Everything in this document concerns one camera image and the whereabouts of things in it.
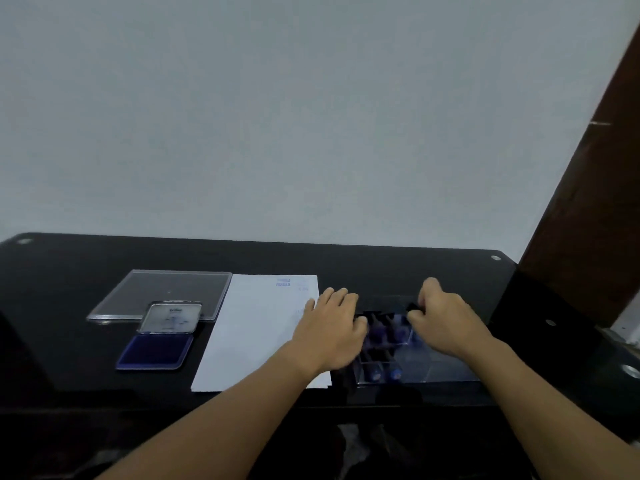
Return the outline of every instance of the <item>person's right arm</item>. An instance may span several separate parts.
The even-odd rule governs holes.
[[[409,320],[428,345],[464,360],[500,405],[544,480],[640,478],[640,451],[624,443],[495,339],[459,295],[424,282]]]

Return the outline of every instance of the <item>blue ink pad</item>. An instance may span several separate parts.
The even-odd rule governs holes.
[[[193,342],[201,303],[152,303],[135,335],[118,359],[121,371],[165,371],[180,368]]]

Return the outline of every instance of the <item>table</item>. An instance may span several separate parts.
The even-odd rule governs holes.
[[[0,418],[9,428],[33,432],[44,418],[66,424],[60,418],[83,423],[78,418],[90,417],[110,430],[126,418],[144,431],[132,437],[143,438],[212,396],[190,391],[210,323],[198,325],[178,371],[115,370],[137,325],[100,326],[85,317],[132,269],[316,274],[320,290],[347,287],[359,293],[363,309],[415,296],[423,279],[436,276],[580,407],[624,439],[640,434],[640,380],[620,368],[640,369],[636,357],[521,275],[500,251],[50,233],[25,233],[0,244]],[[332,379],[327,390],[304,391],[291,414],[335,423],[501,417],[480,383],[363,392],[344,371]],[[142,423],[148,430],[139,428]]]

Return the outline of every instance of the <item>hand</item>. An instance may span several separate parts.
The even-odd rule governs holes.
[[[293,338],[285,347],[312,378],[344,367],[362,350],[367,319],[353,319],[357,302],[358,295],[345,288],[336,292],[327,288],[315,308],[313,298],[307,302]]]
[[[422,284],[418,305],[425,312],[412,310],[407,318],[418,335],[439,352],[467,360],[477,346],[494,340],[460,295],[444,293],[436,278]]]

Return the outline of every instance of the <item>white paper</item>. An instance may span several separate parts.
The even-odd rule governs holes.
[[[191,384],[194,392],[227,389],[258,369],[293,336],[317,276],[234,274]],[[329,372],[308,388],[326,388]]]

